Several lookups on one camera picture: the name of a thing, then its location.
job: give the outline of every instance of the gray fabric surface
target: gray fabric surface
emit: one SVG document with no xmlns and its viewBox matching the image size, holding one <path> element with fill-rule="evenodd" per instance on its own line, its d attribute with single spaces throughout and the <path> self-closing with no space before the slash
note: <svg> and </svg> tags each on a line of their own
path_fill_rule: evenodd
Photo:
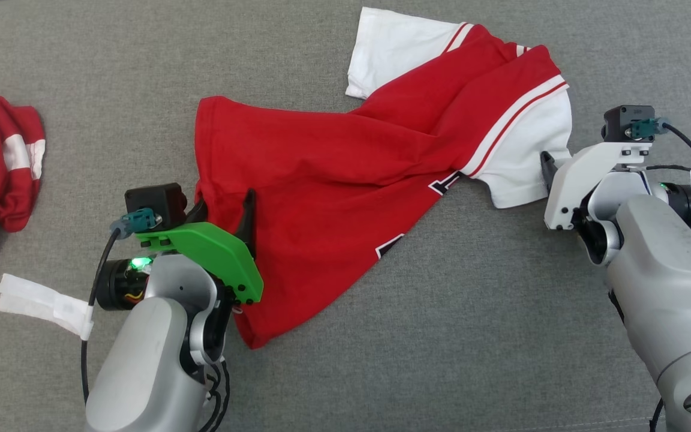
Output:
<svg viewBox="0 0 691 432">
<path fill-rule="evenodd" d="M 570 148 L 604 110 L 652 104 L 691 136 L 691 2 L 375 0 L 546 44 L 572 86 Z M 47 133 L 27 228 L 0 232 L 3 272 L 85 298 L 127 188 L 192 194 L 194 115 L 222 94 L 258 106 L 348 110 L 361 2 L 0 2 L 0 95 Z M 675 137 L 652 163 L 691 164 Z M 656 179 L 686 180 L 680 173 Z M 656 390 L 606 300 L 603 271 L 545 202 L 496 211 L 460 181 L 326 311 L 250 351 L 233 325 L 223 430 L 645 430 Z M 112 256 L 130 256 L 127 241 Z M 96 314 L 90 376 L 124 313 Z M 0 314 L 0 431 L 81 430 L 79 339 Z"/>
</svg>

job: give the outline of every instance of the white sleeve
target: white sleeve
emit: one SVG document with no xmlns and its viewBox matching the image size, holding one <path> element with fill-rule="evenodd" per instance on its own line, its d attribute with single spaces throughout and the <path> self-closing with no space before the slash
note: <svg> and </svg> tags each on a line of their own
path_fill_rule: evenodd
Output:
<svg viewBox="0 0 691 432">
<path fill-rule="evenodd" d="M 471 27 L 362 8 L 345 94 L 367 99 L 381 85 L 460 46 Z"/>
<path fill-rule="evenodd" d="M 524 205 L 548 196 L 540 169 L 540 153 L 569 158 L 567 141 L 572 112 L 567 91 L 540 102 L 524 114 L 496 147 L 478 178 L 487 183 L 496 208 Z"/>
</svg>

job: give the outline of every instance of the green light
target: green light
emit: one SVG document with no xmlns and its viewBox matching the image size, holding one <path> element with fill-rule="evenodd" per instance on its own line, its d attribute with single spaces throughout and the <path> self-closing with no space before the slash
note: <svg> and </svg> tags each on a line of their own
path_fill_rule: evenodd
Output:
<svg viewBox="0 0 691 432">
<path fill-rule="evenodd" d="M 130 260 L 130 267 L 134 268 L 135 270 L 143 270 L 143 268 L 146 265 L 150 265 L 150 263 L 154 262 L 149 257 L 137 257 L 137 258 L 132 258 Z"/>
</svg>

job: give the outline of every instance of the red stripe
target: red stripe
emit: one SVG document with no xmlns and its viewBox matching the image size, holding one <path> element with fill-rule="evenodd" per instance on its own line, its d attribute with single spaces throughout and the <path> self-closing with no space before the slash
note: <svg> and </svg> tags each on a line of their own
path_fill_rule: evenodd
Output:
<svg viewBox="0 0 691 432">
<path fill-rule="evenodd" d="M 449 51 L 449 47 L 452 46 L 452 42 L 454 42 L 455 39 L 458 38 L 458 35 L 460 35 L 460 32 L 463 30 L 463 27 L 466 27 L 466 25 L 468 25 L 468 22 L 464 22 L 460 25 L 460 28 L 458 28 L 457 32 L 455 32 L 455 36 L 452 36 L 452 40 L 450 40 L 449 44 L 447 44 L 447 47 L 445 47 L 444 51 L 442 52 Z"/>
<path fill-rule="evenodd" d="M 496 138 L 494 139 L 494 141 L 492 142 L 492 145 L 490 146 L 490 148 L 488 148 L 487 153 L 485 153 L 485 156 L 484 156 L 483 159 L 482 159 L 482 163 L 480 163 L 479 166 L 477 166 L 476 169 L 474 169 L 474 172 L 472 172 L 471 175 L 469 175 L 468 177 L 473 177 L 474 175 L 477 174 L 477 172 L 479 172 L 480 169 L 482 169 L 483 165 L 485 165 L 485 161 L 487 161 L 487 158 L 489 158 L 490 153 L 494 150 L 495 146 L 497 145 L 497 142 L 499 142 L 499 140 L 503 137 L 503 134 L 505 133 L 505 131 L 507 131 L 507 129 L 508 129 L 508 127 L 510 126 L 510 124 L 513 123 L 514 120 L 516 120 L 516 117 L 518 117 L 518 116 L 521 114 L 521 112 L 523 112 L 524 109 L 526 109 L 528 106 L 530 106 L 531 104 L 533 104 L 533 103 L 534 103 L 535 101 L 537 101 L 538 99 L 545 98 L 546 96 L 548 96 L 549 94 L 553 93 L 554 91 L 559 90 L 559 88 L 564 87 L 564 85 L 567 85 L 567 82 L 562 82 L 561 84 L 557 85 L 556 87 L 551 88 L 551 90 L 546 91 L 546 92 L 543 93 L 542 95 L 535 96 L 534 99 L 532 99 L 531 101 L 529 101 L 529 102 L 527 102 L 526 104 L 524 104 L 524 106 L 521 107 L 521 108 L 513 115 L 513 117 L 510 118 L 510 120 L 508 121 L 508 123 L 506 123 L 505 127 L 500 131 L 500 133 L 497 134 L 497 137 L 496 137 Z"/>
</svg>

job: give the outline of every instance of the green led indicator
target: green led indicator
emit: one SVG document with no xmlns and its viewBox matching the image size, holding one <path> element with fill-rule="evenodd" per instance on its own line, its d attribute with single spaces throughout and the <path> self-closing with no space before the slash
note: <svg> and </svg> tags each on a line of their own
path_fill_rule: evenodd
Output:
<svg viewBox="0 0 691 432">
<path fill-rule="evenodd" d="M 143 268 L 146 267 L 146 265 L 150 265 L 150 263 L 154 262 L 149 257 L 137 257 L 137 258 L 132 258 L 130 260 L 130 267 L 134 268 L 135 270 L 143 270 Z"/>
</svg>

